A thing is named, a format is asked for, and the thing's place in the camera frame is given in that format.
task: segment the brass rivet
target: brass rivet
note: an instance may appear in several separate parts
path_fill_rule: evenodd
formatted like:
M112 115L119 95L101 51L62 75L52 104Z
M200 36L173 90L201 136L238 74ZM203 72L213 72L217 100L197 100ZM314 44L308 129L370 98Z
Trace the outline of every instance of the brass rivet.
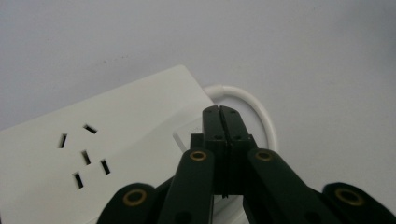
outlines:
M190 154L190 158L193 161L204 161L206 160L206 153L204 153L203 151L194 151Z
M350 189L336 189L335 196L337 196L340 201L352 206L364 205L364 199L358 193Z
M136 200L131 200L129 197L133 196L138 196L139 198ZM123 202L127 206L138 206L139 204L143 203L146 198L148 197L148 194L142 190L142 189L132 189L128 193L126 193L123 197Z
M266 152L266 151L259 151L256 153L256 159L261 160L261 161L271 161L273 156L271 153Z

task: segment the power outlet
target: power outlet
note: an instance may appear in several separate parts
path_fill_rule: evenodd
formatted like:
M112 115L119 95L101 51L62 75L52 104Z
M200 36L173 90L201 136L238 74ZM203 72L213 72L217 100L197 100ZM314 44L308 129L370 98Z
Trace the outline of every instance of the power outlet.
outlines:
M0 132L2 223L94 223L119 188L174 174L211 105L177 66Z

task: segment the white power cord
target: white power cord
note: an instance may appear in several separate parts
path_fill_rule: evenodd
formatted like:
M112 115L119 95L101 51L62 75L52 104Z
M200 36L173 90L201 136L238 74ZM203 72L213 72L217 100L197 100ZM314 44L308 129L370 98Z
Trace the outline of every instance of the white power cord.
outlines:
M247 102L256 111L260 120L262 121L262 126L264 127L266 139L269 149L278 152L276 130L273 122L270 119L268 111L264 108L262 103L247 91L234 86L225 85L213 85L204 88L206 94L210 99L215 100L223 96L233 96Z

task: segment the power strip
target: power strip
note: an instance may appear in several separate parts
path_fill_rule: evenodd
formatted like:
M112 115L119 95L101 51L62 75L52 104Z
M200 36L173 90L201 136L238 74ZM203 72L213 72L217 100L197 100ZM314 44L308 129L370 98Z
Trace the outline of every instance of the power strip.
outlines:
M0 132L1 223L95 223L121 187L175 173L211 105L177 66Z

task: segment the socket slot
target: socket slot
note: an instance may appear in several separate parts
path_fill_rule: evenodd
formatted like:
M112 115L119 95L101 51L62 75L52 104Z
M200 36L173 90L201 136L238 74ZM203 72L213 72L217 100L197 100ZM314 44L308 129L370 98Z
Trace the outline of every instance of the socket slot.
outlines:
M110 174L110 169L108 168L106 160L100 161L102 163L103 169L105 170L106 175Z
M75 173L73 174L73 176L76 179L76 183L79 189L82 189L84 187L84 185L82 184L82 180L81 180L81 176L79 176L79 173Z
M86 124L84 125L84 129L86 129L88 132L96 134L98 131L96 129L94 129L92 126Z
M64 148L64 144L66 143L67 133L63 133L61 135L61 139L59 140L58 148Z
M84 158L85 164L87 164L87 165L91 164L91 160L90 160L90 157L88 156L87 150L83 150L81 152L81 154L82 154L82 157Z

